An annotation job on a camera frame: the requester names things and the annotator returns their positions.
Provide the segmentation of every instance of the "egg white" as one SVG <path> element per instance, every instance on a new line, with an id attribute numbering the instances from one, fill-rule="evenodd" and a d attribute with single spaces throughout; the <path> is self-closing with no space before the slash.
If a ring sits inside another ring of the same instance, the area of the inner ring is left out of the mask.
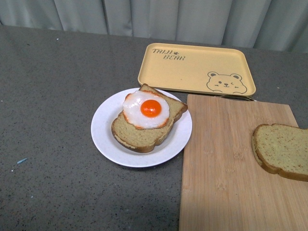
<path id="1" fill-rule="evenodd" d="M 141 105 L 147 100 L 156 100 L 162 107 L 161 113 L 156 117 L 147 117 L 141 112 Z M 135 91 L 129 94 L 123 103 L 123 113 L 126 121 L 138 129 L 161 128 L 169 119 L 169 105 L 159 95 L 145 91 Z"/>

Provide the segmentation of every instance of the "speckled countertop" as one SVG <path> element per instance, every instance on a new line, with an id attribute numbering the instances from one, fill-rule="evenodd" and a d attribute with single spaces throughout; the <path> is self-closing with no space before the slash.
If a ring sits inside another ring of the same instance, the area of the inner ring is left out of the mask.
<path id="1" fill-rule="evenodd" d="M 90 132 L 104 100 L 139 86 L 154 42 L 192 44 L 0 26 L 0 230 L 178 230 L 183 152 L 155 167 L 124 167 Z M 237 49 L 253 98 L 289 104 L 308 128 L 308 55 Z"/>

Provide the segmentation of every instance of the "slice of bread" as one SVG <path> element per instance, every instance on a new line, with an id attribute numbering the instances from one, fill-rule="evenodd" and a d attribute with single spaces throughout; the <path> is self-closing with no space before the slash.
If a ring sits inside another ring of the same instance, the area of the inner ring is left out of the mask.
<path id="1" fill-rule="evenodd" d="M 308 129 L 261 124 L 252 136 L 258 164 L 267 172 L 308 181 Z"/>
<path id="2" fill-rule="evenodd" d="M 112 122 L 111 131 L 114 138 L 124 147 L 138 153 L 148 153 L 166 139 L 173 124 L 187 111 L 187 104 L 172 99 L 149 87 L 147 84 L 143 84 L 139 90 L 154 92 L 166 100 L 169 105 L 169 120 L 167 124 L 162 128 L 136 129 L 125 120 L 122 111 Z"/>

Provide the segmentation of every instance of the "bamboo cutting board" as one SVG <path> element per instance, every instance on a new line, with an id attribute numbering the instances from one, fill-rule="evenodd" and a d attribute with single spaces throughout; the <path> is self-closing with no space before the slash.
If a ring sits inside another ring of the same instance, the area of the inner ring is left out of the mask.
<path id="1" fill-rule="evenodd" d="M 308 230 L 308 182 L 262 169 L 251 137 L 262 123 L 297 127 L 288 105 L 188 95 L 180 231 Z"/>

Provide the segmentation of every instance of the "white plate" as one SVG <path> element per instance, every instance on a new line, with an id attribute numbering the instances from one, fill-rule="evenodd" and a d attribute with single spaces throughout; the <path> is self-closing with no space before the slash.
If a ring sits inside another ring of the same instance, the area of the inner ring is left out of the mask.
<path id="1" fill-rule="evenodd" d="M 193 122 L 187 110 L 174 124 L 168 137 L 149 153 L 141 154 L 123 147 L 113 137 L 111 124 L 122 111 L 122 105 L 127 94 L 138 89 L 121 91 L 104 101 L 93 116 L 91 134 L 97 149 L 109 160 L 128 167 L 150 167 L 170 160 L 185 147 L 192 133 Z M 162 90 L 160 92 L 179 100 L 168 92 Z"/>

